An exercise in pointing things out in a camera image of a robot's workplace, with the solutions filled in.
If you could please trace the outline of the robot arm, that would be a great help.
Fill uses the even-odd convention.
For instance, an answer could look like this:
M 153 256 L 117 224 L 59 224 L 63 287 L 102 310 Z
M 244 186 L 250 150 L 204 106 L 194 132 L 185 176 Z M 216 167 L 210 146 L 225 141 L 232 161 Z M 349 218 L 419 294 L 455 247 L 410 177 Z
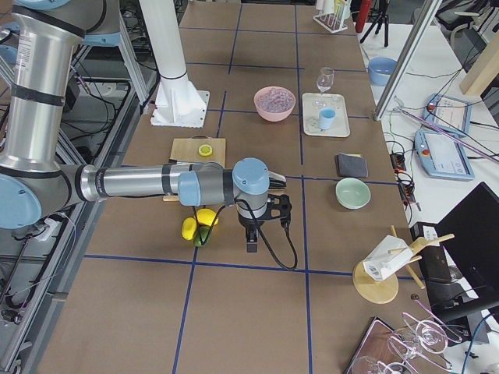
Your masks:
M 97 168 L 59 165 L 55 148 L 74 49 L 82 43 L 119 41 L 116 1 L 17 1 L 19 47 L 6 144 L 1 153 L 1 226 L 31 225 L 73 204 L 110 197 L 177 196 L 181 204 L 235 206 L 246 230 L 246 249 L 255 252 L 262 224 L 291 223 L 286 195 L 269 192 L 272 174 L 256 158 L 231 169 L 219 163 Z

